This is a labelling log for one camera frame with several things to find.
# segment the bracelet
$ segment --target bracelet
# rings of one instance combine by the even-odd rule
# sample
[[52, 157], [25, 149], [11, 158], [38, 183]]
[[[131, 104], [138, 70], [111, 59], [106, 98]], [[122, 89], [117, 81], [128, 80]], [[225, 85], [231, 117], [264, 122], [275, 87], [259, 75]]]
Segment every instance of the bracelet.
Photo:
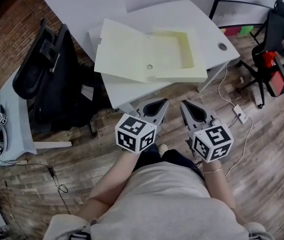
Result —
[[217, 171], [220, 171], [220, 170], [222, 170], [222, 168], [216, 169], [216, 170], [204, 171], [203, 173], [204, 174], [211, 174], [211, 173], [214, 173], [214, 172], [217, 172]]

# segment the brick wall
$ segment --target brick wall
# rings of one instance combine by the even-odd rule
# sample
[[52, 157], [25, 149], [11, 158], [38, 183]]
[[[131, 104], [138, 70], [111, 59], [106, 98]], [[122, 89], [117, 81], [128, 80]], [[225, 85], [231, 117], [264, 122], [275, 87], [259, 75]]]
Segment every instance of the brick wall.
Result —
[[[22, 63], [40, 28], [41, 18], [55, 31], [61, 21], [44, 0], [0, 1], [0, 88]], [[73, 39], [80, 63], [92, 61]]]

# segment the open box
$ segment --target open box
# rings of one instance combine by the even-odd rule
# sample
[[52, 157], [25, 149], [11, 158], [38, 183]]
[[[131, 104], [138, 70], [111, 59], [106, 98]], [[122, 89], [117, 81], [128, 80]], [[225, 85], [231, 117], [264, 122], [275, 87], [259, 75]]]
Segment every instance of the open box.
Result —
[[105, 19], [96, 72], [143, 83], [204, 82], [208, 75], [193, 28], [158, 28], [145, 34]]

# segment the green sticky note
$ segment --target green sticky note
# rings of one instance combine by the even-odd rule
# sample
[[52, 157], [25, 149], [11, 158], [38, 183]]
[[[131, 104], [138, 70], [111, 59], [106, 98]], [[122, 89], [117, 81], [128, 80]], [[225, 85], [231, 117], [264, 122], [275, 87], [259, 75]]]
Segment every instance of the green sticky note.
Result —
[[238, 33], [239, 36], [245, 36], [248, 35], [253, 29], [253, 26], [243, 26]]

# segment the white t-shirt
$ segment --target white t-shirt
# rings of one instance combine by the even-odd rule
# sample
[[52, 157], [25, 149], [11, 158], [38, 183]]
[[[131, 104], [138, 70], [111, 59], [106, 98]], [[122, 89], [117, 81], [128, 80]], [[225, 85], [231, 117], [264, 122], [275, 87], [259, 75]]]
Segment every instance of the white t-shirt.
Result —
[[168, 162], [132, 173], [115, 204], [95, 224], [74, 215], [54, 216], [44, 240], [68, 240], [82, 230], [93, 240], [273, 240], [258, 223], [239, 225], [194, 171]]

